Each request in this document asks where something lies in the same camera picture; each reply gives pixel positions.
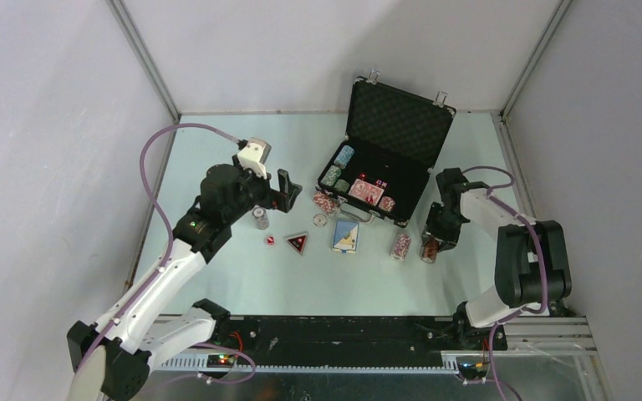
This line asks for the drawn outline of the grey chip stack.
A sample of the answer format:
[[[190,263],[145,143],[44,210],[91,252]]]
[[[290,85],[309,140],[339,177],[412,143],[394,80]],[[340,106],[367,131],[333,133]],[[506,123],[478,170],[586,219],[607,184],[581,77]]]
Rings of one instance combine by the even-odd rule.
[[[252,209],[252,216],[258,230],[265,231],[270,227],[268,212],[265,208],[261,206],[255,206]]]

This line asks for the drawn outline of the blue poker chip stack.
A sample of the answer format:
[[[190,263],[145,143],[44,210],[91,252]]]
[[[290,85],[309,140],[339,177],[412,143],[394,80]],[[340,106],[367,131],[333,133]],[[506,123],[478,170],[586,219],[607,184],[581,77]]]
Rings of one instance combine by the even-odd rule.
[[[354,156],[354,148],[349,145],[344,145],[334,158],[333,164],[340,169],[344,169],[349,164]]]

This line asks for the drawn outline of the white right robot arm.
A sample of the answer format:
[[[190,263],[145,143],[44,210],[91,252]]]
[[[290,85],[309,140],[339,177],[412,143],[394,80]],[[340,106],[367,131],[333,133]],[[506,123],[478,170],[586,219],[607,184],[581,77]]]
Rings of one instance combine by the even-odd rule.
[[[452,336],[464,349],[476,348],[486,327],[525,312],[541,314],[572,291],[564,230],[556,221],[539,221],[501,200],[496,186],[469,181],[460,168],[436,176],[440,201],[431,205],[423,241],[426,260],[456,247],[461,228],[479,225],[496,243],[493,284],[457,308],[463,320]]]

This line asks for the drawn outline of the orange brown chip stack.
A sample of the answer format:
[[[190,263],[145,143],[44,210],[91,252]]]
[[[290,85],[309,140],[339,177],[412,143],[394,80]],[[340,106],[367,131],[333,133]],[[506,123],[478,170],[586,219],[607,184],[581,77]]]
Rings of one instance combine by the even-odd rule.
[[[422,246],[420,259],[424,263],[433,264],[436,262],[439,253],[440,242],[435,238],[426,240]]]

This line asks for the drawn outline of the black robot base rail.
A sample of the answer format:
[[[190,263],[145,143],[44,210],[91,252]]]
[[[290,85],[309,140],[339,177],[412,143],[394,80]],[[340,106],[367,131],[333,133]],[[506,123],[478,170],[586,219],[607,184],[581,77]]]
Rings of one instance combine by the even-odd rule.
[[[203,299],[214,319],[212,344],[241,351],[259,368],[439,368],[443,353],[507,350],[498,328],[474,328],[458,313],[433,316],[232,315]]]

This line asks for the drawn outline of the red white chip stack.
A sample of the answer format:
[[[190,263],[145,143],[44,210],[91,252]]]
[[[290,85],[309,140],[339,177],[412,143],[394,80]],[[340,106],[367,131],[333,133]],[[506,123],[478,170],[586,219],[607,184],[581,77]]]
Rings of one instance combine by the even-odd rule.
[[[405,233],[400,233],[390,250],[390,257],[397,262],[403,262],[409,252],[412,239]]]

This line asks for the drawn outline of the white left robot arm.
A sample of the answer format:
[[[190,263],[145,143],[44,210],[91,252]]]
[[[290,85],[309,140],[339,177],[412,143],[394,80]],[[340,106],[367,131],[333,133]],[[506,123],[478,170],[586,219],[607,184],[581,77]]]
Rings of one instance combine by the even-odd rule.
[[[206,343],[227,344],[228,311],[209,300],[194,303],[182,316],[157,327],[162,309],[222,249],[232,225],[260,206],[291,211],[302,186],[286,170],[278,170],[279,189],[270,186],[267,172],[257,175],[235,158],[212,166],[201,181],[200,193],[186,214],[171,228],[163,254],[146,277],[135,284],[95,322],[77,321],[67,340],[74,369],[69,400],[131,400],[150,374],[178,353]]]

